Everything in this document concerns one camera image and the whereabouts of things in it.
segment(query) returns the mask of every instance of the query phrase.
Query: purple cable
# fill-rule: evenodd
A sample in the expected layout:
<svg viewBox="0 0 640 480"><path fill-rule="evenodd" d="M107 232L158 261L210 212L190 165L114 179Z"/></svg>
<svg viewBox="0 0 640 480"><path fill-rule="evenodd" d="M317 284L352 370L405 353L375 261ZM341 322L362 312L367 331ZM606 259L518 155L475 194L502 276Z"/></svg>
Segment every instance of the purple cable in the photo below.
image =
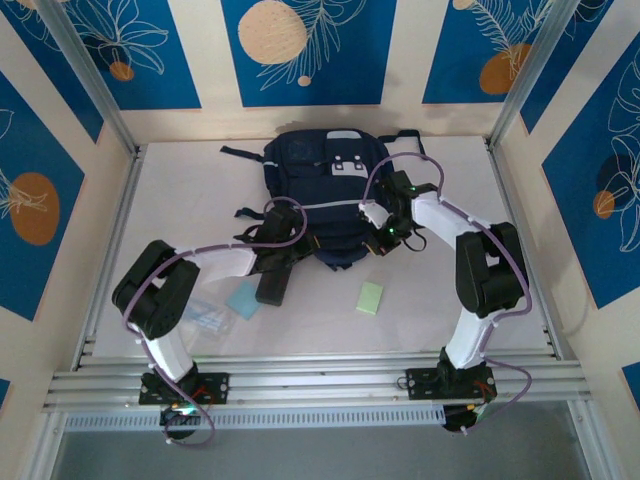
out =
<svg viewBox="0 0 640 480"><path fill-rule="evenodd" d="M291 246L294 243L296 243L298 240L300 240L304 236L304 234L305 234L305 232L307 230L307 224L308 224L307 213L304 211L304 208L302 207L302 205L300 205L300 203L298 203L293 198L289 198L289 197L274 197L274 198L272 198L271 200L269 200L265 204L264 212L266 213L267 208L269 208L269 206L271 204L274 204L277 201L286 201L286 202L292 203L293 205L295 205L296 207L298 207L300 209L300 213L302 214L302 228L300 229L300 232L298 232L298 234L294 238L292 238L291 240L287 240L286 242L283 242L283 243L234 243L234 244L229 244L229 245L225 245L225 244L210 245L210 246L207 246L207 247L196 248L193 251L192 250L188 250L186 252L178 253L178 254L174 255L173 257L165 260L160 266L158 266L151 273L151 275L149 275L145 279L144 282L142 282L142 284L140 285L140 287L138 288L136 293L131 298L131 301L127 305L127 308L124 310L124 313L122 314L122 324L123 324L124 328L126 328L132 334L134 334L136 336L136 338L140 341L140 344L142 345L144 353L147 355L147 357L149 358L149 360L151 362L152 368L154 368L155 371L158 372L158 375L160 375L160 378L162 378L162 380L167 385L169 385L169 387L171 387L171 389L174 392L176 392L178 395L180 395L185 401L187 401L188 403L193 405L196 408L196 410L198 410L198 413L200 413L200 415L203 416L205 418L205 420L207 421L207 423L209 424L209 427L210 427L209 436L205 440L203 440L202 442L189 444L189 443L182 443L182 442L174 442L169 437L169 434L168 434L169 423L167 423L163 433L164 433L165 438L167 439L168 443L175 443L176 445L180 445L180 446L183 446L183 447L206 447L209 444L211 444L211 442L213 441L213 437L215 435L215 424L213 423L213 420L211 419L211 417L209 416L207 411L204 408L202 408L200 406L200 404L198 402L196 402L195 399L193 399L188 393L186 393L184 390L182 390L178 386L178 384L176 382L174 382L171 379L171 377L169 377L167 372L165 372L161 367L158 366L158 362L156 361L156 359L153 357L153 354L149 350L149 347L147 346L147 344L145 342L144 336L140 332L138 332L137 330L135 330L134 328L129 326L129 317L131 316L131 312L133 311L133 308L135 307L136 303L138 303L138 301L140 300L140 297L142 297L142 295L147 290L149 285L151 285L151 283L156 278L158 278L158 276L163 271L165 271L167 268L169 268L171 265L173 265L175 262L177 262L178 260L180 260L182 258L190 257L190 256L193 256L193 255L199 255L201 253L213 252L213 251L216 251L216 250L225 250L225 249L234 249L234 248L284 248L284 247Z"/></svg>
<svg viewBox="0 0 640 480"><path fill-rule="evenodd" d="M404 153L395 153L395 154L390 155L387 158L385 158L382 162L380 162L378 165L376 165L375 168L373 169L373 171L371 172L371 175L369 176L369 180L367 181L367 187L366 187L366 189L364 191L364 196L362 197L362 203L366 202L366 200L367 200L367 197L368 197L368 194L369 194L369 189L371 188L371 184L373 183L373 178L374 178L375 173L385 163L388 163L388 162L392 161L394 158L401 157L401 156L418 157L418 158L426 160L427 162L430 162L433 165L435 165L435 167L440 172L440 181L438 182L438 190L436 191L436 195L438 197L438 201L440 202L440 204L443 205L444 207L448 208L449 210L451 210L453 213L455 213L459 217L462 217L463 219L465 219L467 222L469 222L470 225L472 225L473 227L475 227L475 228L479 229L480 231L482 231L482 233L484 233L489 238L489 240L491 240L491 242L498 248L498 250L500 251L502 256L505 258L505 260L507 261L507 263L509 264L509 266L513 270L514 274L516 275L516 278L518 279L518 283L520 284L520 288L522 288L522 291L524 292L525 301L526 301L525 307L522 308L521 310L503 312L503 313L500 313L500 314L496 315L496 317L493 319L493 323L491 325L489 325L489 328L487 328L482 340L480 341L480 346L478 347L478 352L480 353L480 356L484 360L486 360L488 363L491 363L491 364L496 365L498 367L509 368L511 370L515 370L515 371L521 372L522 374L524 374L527 377L527 381L525 383L524 388L517 395L515 395L511 400L509 400L504 406L502 406L500 409L498 409L493 415L496 415L498 413L504 412L507 408L509 408L511 405L513 405L518 400L520 400L524 395L526 395L526 393L531 388L531 384L533 383L533 378L531 377L531 374L529 372L527 372L522 367L517 367L515 365L510 365L508 363L499 362L499 361L494 360L492 358L486 357L485 356L485 349L486 349L487 345L489 344L489 339L491 338L491 334L493 333L493 331L495 329L494 325L497 325L498 322L500 322L500 321L502 321L502 320L504 320L505 318L508 318L508 317L516 317L516 316L526 315L527 313L529 313L533 309L533 300L531 298L531 292L529 291L529 285L527 285L527 281L526 281L526 279L524 277L524 274L520 270L520 267L518 267L518 264L516 263L515 259L511 256L511 254L505 248L505 246L502 244L502 242L500 242L500 240L498 240L498 238L488 228L486 228L481 223L473 220L473 218L471 218L469 215L467 215L467 213L465 211L461 210L460 208L456 207L455 205L452 205L448 201L443 200L441 198L442 197L442 189L444 187L444 169L442 168L442 165L440 165L436 160L434 160L433 158L429 157L428 155L423 155L421 153L416 153L416 152L404 152ZM477 423L477 424L473 425L472 427L469 427L469 428L467 428L465 430L462 430L462 432L466 435L467 433L469 433L469 432L475 430L476 428L478 428L479 425L480 425L480 423Z"/></svg>

